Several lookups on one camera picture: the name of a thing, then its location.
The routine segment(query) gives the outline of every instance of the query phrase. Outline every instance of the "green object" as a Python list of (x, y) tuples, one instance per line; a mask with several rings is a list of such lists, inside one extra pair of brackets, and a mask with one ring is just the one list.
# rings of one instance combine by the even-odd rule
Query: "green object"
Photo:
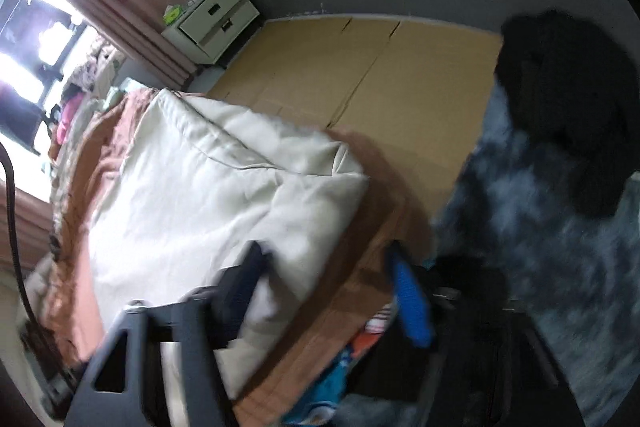
[(164, 16), (162, 17), (164, 19), (164, 24), (168, 26), (173, 23), (180, 15), (182, 15), (183, 11), (184, 10), (182, 9), (182, 6), (178, 5), (165, 12)]

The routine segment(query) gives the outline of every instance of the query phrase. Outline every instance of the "white garment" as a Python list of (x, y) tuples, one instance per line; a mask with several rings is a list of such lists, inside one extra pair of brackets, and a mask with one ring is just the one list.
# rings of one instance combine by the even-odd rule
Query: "white garment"
[(348, 147), (321, 132), (160, 92), (89, 234), (104, 327), (133, 299), (164, 305), (211, 285), (248, 241), (264, 242), (274, 273), (241, 338), (216, 354), (235, 397), (316, 285), (366, 187)]

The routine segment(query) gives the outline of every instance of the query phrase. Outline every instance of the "brown garment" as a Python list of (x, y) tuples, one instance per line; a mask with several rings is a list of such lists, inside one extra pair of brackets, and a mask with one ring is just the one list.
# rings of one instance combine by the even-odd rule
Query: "brown garment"
[(382, 271), (383, 251), (400, 239), (417, 258), (430, 252), (430, 227), (420, 203), (372, 141), (331, 130), (348, 143), (369, 189), (318, 286), (283, 338), (234, 404), (241, 427), (261, 427), (295, 405), (351, 337), (391, 299)]
[(92, 121), (79, 145), (58, 238), (60, 258), (50, 276), (43, 320), (68, 364), (88, 359), (104, 336), (89, 263), (91, 216), (118, 174), (155, 95), (153, 89), (125, 95), (116, 107)]

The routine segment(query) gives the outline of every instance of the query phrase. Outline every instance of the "floor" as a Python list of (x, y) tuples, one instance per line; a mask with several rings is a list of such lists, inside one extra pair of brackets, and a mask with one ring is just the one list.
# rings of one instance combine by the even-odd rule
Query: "floor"
[(449, 24), (269, 22), (208, 96), (371, 137), (433, 214), (481, 130), (498, 35)]

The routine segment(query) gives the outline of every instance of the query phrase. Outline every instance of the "pink clothing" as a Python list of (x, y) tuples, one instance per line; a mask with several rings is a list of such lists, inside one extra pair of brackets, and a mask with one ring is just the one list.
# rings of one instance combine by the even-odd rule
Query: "pink clothing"
[(72, 99), (65, 103), (65, 107), (62, 109), (62, 115), (60, 116), (60, 124), (58, 126), (58, 132), (56, 133), (56, 140), (59, 145), (65, 142), (66, 132), (71, 127), (71, 123), (74, 121), (74, 116), (84, 100), (84, 92), (79, 92)]

